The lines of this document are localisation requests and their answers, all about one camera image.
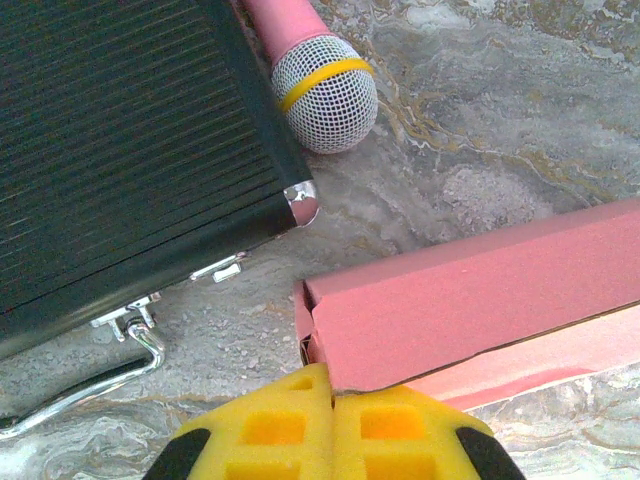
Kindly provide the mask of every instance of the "microphone handle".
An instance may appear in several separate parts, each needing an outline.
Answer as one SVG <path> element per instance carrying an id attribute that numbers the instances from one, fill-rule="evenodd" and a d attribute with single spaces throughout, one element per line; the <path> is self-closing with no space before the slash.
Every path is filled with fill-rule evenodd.
<path id="1" fill-rule="evenodd" d="M 276 65 L 296 45 L 319 35 L 331 35 L 308 0 L 242 0 Z"/>

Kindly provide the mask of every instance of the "microphone grille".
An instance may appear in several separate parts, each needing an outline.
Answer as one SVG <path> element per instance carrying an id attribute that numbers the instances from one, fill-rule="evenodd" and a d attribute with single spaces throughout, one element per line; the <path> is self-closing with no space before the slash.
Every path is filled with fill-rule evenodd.
<path id="1" fill-rule="evenodd" d="M 329 63 L 360 55 L 334 35 L 320 35 L 292 48 L 273 69 L 278 100 L 301 80 Z M 375 81 L 366 70 L 348 70 L 320 82 L 287 111 L 287 119 L 307 148 L 337 153 L 360 142 L 378 113 Z"/>

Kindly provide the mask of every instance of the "microphone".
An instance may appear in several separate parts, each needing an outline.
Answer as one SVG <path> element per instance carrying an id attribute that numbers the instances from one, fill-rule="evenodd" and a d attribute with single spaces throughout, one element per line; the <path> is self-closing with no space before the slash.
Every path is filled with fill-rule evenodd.
<path id="1" fill-rule="evenodd" d="M 271 82 L 298 140 L 323 154 L 358 144 L 378 114 L 371 66 L 329 31 L 308 0 L 242 1 L 271 58 Z"/>

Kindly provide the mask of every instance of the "yellow band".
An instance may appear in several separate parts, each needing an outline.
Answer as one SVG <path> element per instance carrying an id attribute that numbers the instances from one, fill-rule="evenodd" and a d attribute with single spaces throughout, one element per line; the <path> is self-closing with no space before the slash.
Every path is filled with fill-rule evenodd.
<path id="1" fill-rule="evenodd" d="M 300 80 L 300 82 L 284 97 L 280 103 L 280 108 L 282 108 L 285 113 L 288 112 L 300 97 L 320 82 L 324 82 L 328 78 L 335 77 L 336 75 L 348 72 L 349 70 L 366 70 L 373 74 L 373 68 L 371 68 L 371 66 L 361 58 L 347 58 L 338 62 L 329 63 Z"/>

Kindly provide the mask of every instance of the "chrome handle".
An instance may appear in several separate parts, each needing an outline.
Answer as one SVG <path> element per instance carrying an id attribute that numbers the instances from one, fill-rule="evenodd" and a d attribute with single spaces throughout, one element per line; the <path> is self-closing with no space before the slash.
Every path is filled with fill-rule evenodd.
<path id="1" fill-rule="evenodd" d="M 130 320 L 126 332 L 151 353 L 151 358 L 139 358 L 84 380 L 24 415 L 0 418 L 0 440 L 20 435 L 63 410 L 82 405 L 160 368 L 165 359 L 165 345 L 145 320 L 140 317 Z"/>

